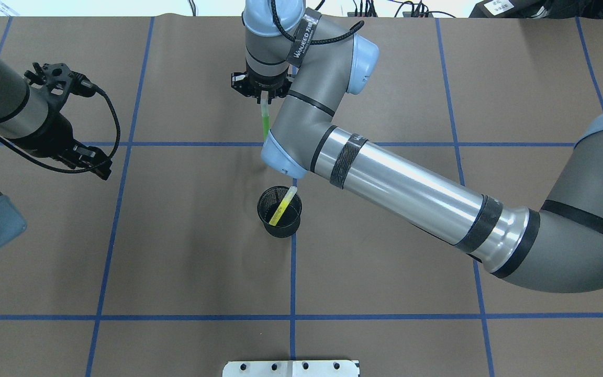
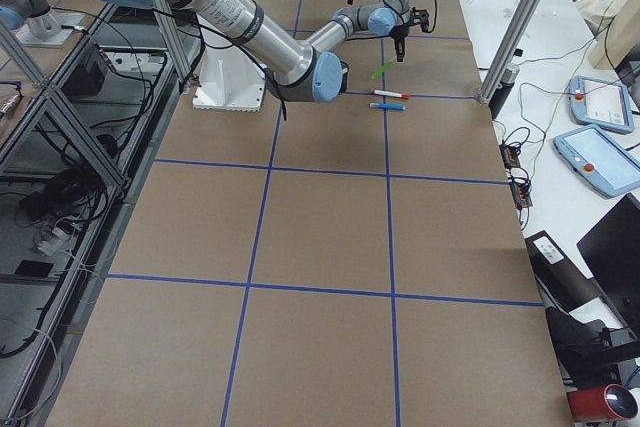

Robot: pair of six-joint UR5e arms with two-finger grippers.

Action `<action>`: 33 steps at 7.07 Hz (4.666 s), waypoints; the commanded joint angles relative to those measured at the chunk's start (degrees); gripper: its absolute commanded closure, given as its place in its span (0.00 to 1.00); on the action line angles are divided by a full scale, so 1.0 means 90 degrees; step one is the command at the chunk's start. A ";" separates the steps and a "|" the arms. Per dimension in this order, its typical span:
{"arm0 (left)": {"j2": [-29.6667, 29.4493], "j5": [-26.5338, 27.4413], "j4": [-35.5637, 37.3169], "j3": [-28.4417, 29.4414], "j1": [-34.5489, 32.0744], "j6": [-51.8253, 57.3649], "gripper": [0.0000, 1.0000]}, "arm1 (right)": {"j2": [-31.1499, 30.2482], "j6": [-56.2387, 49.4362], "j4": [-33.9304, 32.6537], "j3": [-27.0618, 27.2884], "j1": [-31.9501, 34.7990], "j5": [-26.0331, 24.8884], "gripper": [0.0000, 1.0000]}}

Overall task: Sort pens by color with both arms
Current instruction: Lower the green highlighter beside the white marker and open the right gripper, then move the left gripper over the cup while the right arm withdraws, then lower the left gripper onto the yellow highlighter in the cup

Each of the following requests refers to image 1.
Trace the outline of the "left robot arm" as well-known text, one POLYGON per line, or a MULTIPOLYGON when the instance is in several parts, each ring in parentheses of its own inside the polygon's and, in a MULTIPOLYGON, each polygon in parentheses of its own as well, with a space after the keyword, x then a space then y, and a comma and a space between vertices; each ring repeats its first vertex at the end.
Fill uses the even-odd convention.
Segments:
MULTIPOLYGON (((23 75, 0 59, 0 143, 32 164, 62 174, 91 172, 104 181, 120 144, 121 128, 107 93, 64 63, 38 64, 23 75), (74 138, 62 115, 70 95, 100 95, 115 124, 110 153, 74 138)), ((26 231, 27 222, 14 203, 0 191, 0 248, 26 231)))

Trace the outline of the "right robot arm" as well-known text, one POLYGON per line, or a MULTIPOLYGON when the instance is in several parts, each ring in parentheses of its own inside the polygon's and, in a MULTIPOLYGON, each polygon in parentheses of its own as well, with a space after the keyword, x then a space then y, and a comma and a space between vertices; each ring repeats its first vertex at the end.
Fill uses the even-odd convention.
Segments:
POLYGON ((458 248, 495 277, 546 293, 603 289, 603 114, 540 210, 509 208, 388 152, 332 121, 358 95, 379 49, 303 1, 246 1, 244 96, 283 98, 261 158, 295 179, 312 172, 458 248))

